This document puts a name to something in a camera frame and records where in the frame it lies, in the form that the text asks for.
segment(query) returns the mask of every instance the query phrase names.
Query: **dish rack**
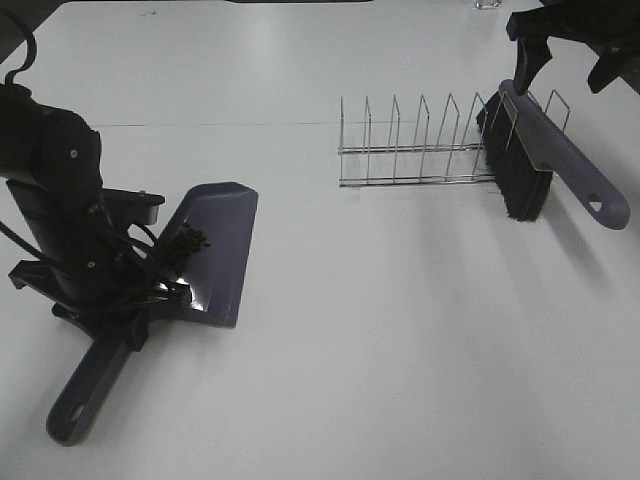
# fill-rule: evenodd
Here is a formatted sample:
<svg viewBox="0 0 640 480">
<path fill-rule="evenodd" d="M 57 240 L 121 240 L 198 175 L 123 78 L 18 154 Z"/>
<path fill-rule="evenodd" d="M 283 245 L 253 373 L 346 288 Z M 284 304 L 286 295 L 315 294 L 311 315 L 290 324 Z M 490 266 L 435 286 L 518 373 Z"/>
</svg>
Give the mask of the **dish rack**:
<svg viewBox="0 0 640 480">
<path fill-rule="evenodd" d="M 540 105 L 530 92 L 527 94 Z M 486 103 L 476 92 L 466 116 L 463 116 L 459 105 L 454 95 L 449 93 L 437 130 L 434 130 L 431 109 L 424 95 L 420 95 L 415 122 L 402 121 L 396 95 L 393 95 L 391 116 L 388 121 L 373 120 L 371 103 L 367 96 L 364 102 L 363 121 L 345 122 L 344 98 L 341 97 L 338 144 L 340 186 L 454 185 L 492 182 L 494 175 L 485 165 L 482 154 L 484 150 L 482 134 L 484 128 L 490 128 L 490 125 L 483 125 L 482 128 L 475 127 L 475 117 L 481 109 L 486 112 Z M 564 132 L 571 109 L 562 96 L 556 90 L 552 90 L 544 112 L 557 113 L 556 105 L 561 106 L 564 112 L 560 117 Z M 465 118 L 466 122 L 462 129 L 461 120 Z M 513 129 L 516 124 L 517 110 Z M 436 131 L 435 142 L 432 142 L 430 140 Z"/>
<path fill-rule="evenodd" d="M 478 10 L 498 8 L 502 5 L 502 0 L 474 0 L 473 6 Z"/>
</svg>

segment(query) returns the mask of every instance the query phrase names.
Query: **white table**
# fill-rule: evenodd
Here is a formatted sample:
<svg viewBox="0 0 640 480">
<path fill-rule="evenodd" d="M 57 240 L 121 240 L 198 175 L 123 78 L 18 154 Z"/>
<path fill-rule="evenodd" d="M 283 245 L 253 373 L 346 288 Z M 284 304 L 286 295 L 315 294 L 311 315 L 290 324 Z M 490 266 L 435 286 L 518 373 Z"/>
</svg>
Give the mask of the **white table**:
<svg viewBox="0 0 640 480">
<path fill-rule="evenodd" d="M 237 180 L 260 202 L 238 328 L 159 324 L 73 448 L 44 421 L 89 339 L 4 282 L 0 478 L 637 478 L 626 84 L 591 95 L 595 55 L 552 41 L 533 87 L 572 105 L 569 135 L 631 204 L 624 231 L 559 180 L 535 224 L 506 218 L 490 185 L 337 188 L 341 95 L 355 120 L 365 94 L 386 117 L 392 94 L 437 109 L 512 73 L 504 25 L 537 3 L 469 3 L 71 3 L 38 29 L 17 78 L 96 126 L 107 186 L 167 197 L 157 231 L 196 183 Z M 8 272 L 24 255 L 3 245 Z"/>
</svg>

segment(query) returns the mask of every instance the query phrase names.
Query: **brush head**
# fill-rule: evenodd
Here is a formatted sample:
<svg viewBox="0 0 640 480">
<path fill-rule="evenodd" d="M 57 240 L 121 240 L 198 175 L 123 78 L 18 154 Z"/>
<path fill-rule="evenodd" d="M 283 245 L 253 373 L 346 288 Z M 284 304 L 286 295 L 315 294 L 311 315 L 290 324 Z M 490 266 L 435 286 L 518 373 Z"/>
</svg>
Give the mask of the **brush head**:
<svg viewBox="0 0 640 480">
<path fill-rule="evenodd" d="M 551 186 L 551 172 L 531 164 L 511 118 L 496 93 L 476 117 L 485 145 L 487 166 L 504 197 L 509 217 L 534 221 L 540 215 Z"/>
</svg>

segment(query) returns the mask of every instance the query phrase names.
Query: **brush handle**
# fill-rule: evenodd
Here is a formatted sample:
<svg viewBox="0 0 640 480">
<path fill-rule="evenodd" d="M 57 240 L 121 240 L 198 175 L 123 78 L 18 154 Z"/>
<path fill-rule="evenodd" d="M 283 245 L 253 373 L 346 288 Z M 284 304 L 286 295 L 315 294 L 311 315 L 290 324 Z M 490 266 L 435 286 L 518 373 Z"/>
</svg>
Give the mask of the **brush handle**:
<svg viewBox="0 0 640 480">
<path fill-rule="evenodd" d="M 624 196 L 528 95 L 516 95 L 512 80 L 504 80 L 499 91 L 509 97 L 503 105 L 516 122 L 515 131 L 533 167 L 556 172 L 593 218 L 622 230 L 631 215 Z M 594 203 L 601 207 L 596 209 Z"/>
</svg>

